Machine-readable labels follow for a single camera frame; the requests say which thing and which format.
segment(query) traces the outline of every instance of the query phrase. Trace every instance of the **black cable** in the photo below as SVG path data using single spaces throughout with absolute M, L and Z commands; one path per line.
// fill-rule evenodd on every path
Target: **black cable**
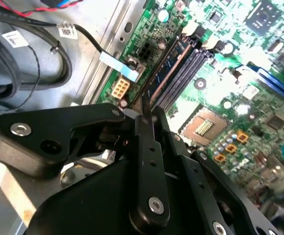
M 11 84 L 0 85 L 0 99 L 11 98 L 16 94 L 21 85 L 20 70 L 12 54 L 1 42 L 0 64 L 8 71 L 11 80 Z
M 54 52 L 59 53 L 63 60 L 63 68 L 62 73 L 58 79 L 52 82 L 39 82 L 36 86 L 35 82 L 22 82 L 20 86 L 20 90 L 32 90 L 35 87 L 35 90 L 46 90 L 50 88 L 56 88 L 64 85 L 69 81 L 72 75 L 72 64 L 70 61 L 69 56 L 67 55 L 66 51 L 61 47 L 60 42 L 56 40 L 48 31 L 41 27 L 53 27 L 56 26 L 55 24 L 44 23 L 41 22 L 38 24 L 35 20 L 31 20 L 25 17 L 19 17 L 15 13 L 0 7 L 0 22 L 4 22 L 7 24 L 12 24 L 14 26 L 23 28 L 36 36 L 40 37 L 47 43 L 52 46 Z
M 80 33 L 82 33 L 84 36 L 86 36 L 87 39 L 95 46 L 95 48 L 99 51 L 99 53 L 102 53 L 104 51 L 101 46 L 98 44 L 98 42 L 93 38 L 92 35 L 90 35 L 89 32 L 87 32 L 84 28 L 79 26 L 78 24 L 75 24 L 75 29 L 78 30 Z
M 19 16 L 16 13 L 6 10 L 3 7 L 0 7 L 0 21 L 1 22 L 5 22 L 8 24 L 13 24 L 13 25 L 27 25 L 30 27 L 57 27 L 56 24 L 54 23 L 47 23 L 47 22 L 42 22 L 42 21 L 38 21 L 38 20 L 33 20 L 30 18 L 26 18 L 23 16 Z M 101 46 L 98 44 L 98 42 L 92 37 L 92 35 L 90 35 L 89 32 L 87 32 L 83 27 L 75 24 L 74 25 L 76 30 L 78 30 L 79 32 L 81 32 L 87 39 L 89 39 L 91 41 L 91 43 L 93 43 L 93 45 L 95 46 L 95 48 L 99 51 L 102 52 L 104 51 Z
M 38 83 L 40 81 L 41 68 L 40 68 L 39 58 L 38 58 L 35 50 L 32 48 L 32 46 L 28 45 L 28 48 L 33 52 L 33 55 L 35 57 L 36 64 L 37 64 L 37 67 L 38 67 L 38 78 L 36 79 L 35 84 L 34 84 L 32 90 L 31 90 L 30 94 L 28 95 L 28 97 L 24 100 L 24 102 L 21 105 L 19 105 L 17 108 L 12 109 L 12 111 L 17 111 L 18 109 L 22 108 L 23 105 L 26 104 L 26 102 L 32 97 L 32 95 L 33 95 L 33 93 L 34 93 L 34 91 L 35 91 L 35 89 L 36 89 L 36 87 L 37 87 L 37 85 L 38 85 Z

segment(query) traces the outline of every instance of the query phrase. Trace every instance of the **sticker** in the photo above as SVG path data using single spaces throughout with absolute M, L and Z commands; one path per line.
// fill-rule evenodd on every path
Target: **sticker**
M 78 39 L 77 30 L 71 23 L 58 24 L 59 36 L 62 38 Z
M 244 92 L 243 92 L 243 96 L 249 100 L 251 100 L 252 98 L 255 97 L 255 95 L 258 94 L 260 90 L 253 86 L 253 85 L 250 85 Z
M 126 78 L 128 78 L 132 82 L 135 82 L 139 76 L 139 73 L 137 71 L 131 70 L 128 66 L 126 66 L 119 60 L 113 58 L 111 55 L 109 55 L 108 53 L 104 51 L 102 51 L 99 59 L 104 64 L 120 72 L 122 75 L 124 75 Z
M 24 37 L 17 30 L 4 33 L 2 37 L 6 39 L 13 48 L 26 47 L 29 45 L 26 39 L 24 39 Z

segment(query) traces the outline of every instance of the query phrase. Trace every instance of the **metal panel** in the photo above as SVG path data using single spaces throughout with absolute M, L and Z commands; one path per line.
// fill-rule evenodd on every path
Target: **metal panel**
M 18 11 L 42 6 L 42 3 L 38 0 L 9 0 L 7 2 L 13 9 Z M 136 2 L 144 4 L 145 0 L 85 0 L 74 7 L 57 12 L 34 13 L 30 17 L 52 23 L 62 23 L 64 21 L 77 23 L 92 34 L 104 49 L 107 49 L 112 47 L 119 27 L 123 27 L 123 24 L 126 24 L 126 22 L 123 22 L 123 20 L 127 20 L 126 15 L 133 13 L 132 7 L 135 6 Z M 82 103 L 84 96 L 91 96 L 90 93 L 93 92 L 92 87 L 95 88 L 99 83 L 96 77 L 94 82 L 91 78 L 99 66 L 100 54 L 88 39 L 80 33 L 78 34 L 78 40 L 60 38 L 56 28 L 48 28 L 47 30 L 61 41 L 70 56 L 73 65 L 72 78 L 66 85 L 60 88 L 34 92 L 32 98 L 24 106 L 23 109 L 25 110 L 69 106 L 73 101 Z M 1 41 L 18 62 L 23 72 L 22 79 L 35 81 L 37 78 L 37 66 L 33 53 L 26 47 L 13 49 L 1 37 L 3 33 L 9 31 L 11 31 L 9 25 L 0 23 Z M 54 79 L 61 72 L 62 62 L 59 55 L 51 54 L 49 52 L 50 46 L 41 39 L 22 29 L 19 29 L 19 31 L 37 52 L 41 64 L 41 77 L 49 80 Z M 117 47 L 119 47 L 119 44 L 124 47 L 130 34 L 122 35 L 122 37 L 124 38 L 123 42 L 117 41 L 114 43 Z M 0 82 L 6 83 L 7 78 L 6 74 L 0 71 Z M 28 91 L 18 92 L 13 98 L 8 100 L 8 104 L 20 105 L 28 95 Z

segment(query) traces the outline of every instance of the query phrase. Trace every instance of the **cable bundle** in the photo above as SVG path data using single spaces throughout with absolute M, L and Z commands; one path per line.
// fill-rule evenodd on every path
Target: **cable bundle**
M 45 27 L 57 27 L 54 23 L 46 23 L 42 21 L 33 20 L 30 18 L 26 18 L 23 16 L 19 16 L 16 13 L 9 11 L 0 6 L 0 22 L 4 22 L 7 24 L 11 24 L 22 29 L 25 29 L 39 38 L 46 41 L 48 44 L 51 45 L 51 51 L 57 52 L 62 60 L 63 60 L 63 69 L 62 73 L 59 78 L 57 78 L 53 82 L 39 82 L 37 85 L 34 82 L 20 82 L 19 81 L 19 69 L 15 60 L 12 58 L 11 54 L 8 50 L 3 47 L 0 47 L 0 59 L 1 62 L 7 67 L 11 74 L 11 85 L 3 85 L 0 86 L 0 99 L 10 98 L 12 97 L 17 90 L 32 90 L 35 88 L 36 90 L 46 90 L 50 88 L 56 88 L 64 85 L 69 81 L 72 74 L 72 64 L 70 61 L 69 56 L 67 55 L 66 51 L 61 47 L 60 42 L 56 40 L 48 31 L 46 31 Z M 99 46 L 99 44 L 94 40 L 94 38 L 81 26 L 75 24 L 74 25 L 76 30 L 80 31 L 84 34 L 96 47 L 99 52 L 102 52 L 103 49 Z

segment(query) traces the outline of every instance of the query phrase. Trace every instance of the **integrated circuit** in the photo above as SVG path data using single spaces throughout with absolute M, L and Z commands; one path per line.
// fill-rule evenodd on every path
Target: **integrated circuit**
M 199 144 L 208 145 L 228 126 L 229 122 L 199 105 L 183 125 L 181 134 Z
M 265 124 L 271 129 L 278 131 L 284 126 L 284 120 L 277 115 L 272 115 L 265 121 Z
M 246 25 L 263 36 L 281 16 L 282 12 L 268 0 L 260 1 L 245 20 Z
M 214 12 L 210 17 L 210 20 L 213 21 L 214 23 L 218 23 L 220 19 L 221 15 L 218 12 Z

